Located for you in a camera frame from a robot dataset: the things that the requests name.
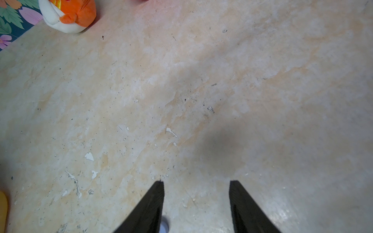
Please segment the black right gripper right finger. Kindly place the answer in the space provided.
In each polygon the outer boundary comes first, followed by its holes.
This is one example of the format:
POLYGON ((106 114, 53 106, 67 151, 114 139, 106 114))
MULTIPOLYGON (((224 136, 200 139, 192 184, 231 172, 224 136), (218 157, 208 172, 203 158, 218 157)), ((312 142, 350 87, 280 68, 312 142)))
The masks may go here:
POLYGON ((229 200, 235 233, 280 233, 237 180, 230 181, 229 200))

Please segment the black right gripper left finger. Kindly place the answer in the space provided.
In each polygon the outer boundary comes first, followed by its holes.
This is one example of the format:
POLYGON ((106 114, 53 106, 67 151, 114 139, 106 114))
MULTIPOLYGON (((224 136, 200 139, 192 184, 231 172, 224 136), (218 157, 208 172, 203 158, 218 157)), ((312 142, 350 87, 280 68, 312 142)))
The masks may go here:
POLYGON ((142 197, 116 233, 158 233, 162 221, 164 183, 156 181, 142 197))

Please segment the white purple usb drive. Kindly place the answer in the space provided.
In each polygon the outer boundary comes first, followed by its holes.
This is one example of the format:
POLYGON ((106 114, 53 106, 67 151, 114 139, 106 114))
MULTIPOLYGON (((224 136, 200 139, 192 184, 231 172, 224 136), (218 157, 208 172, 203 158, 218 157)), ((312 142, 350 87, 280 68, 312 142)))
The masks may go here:
POLYGON ((159 233, 169 233, 170 227, 169 222, 165 216, 162 216, 159 233))

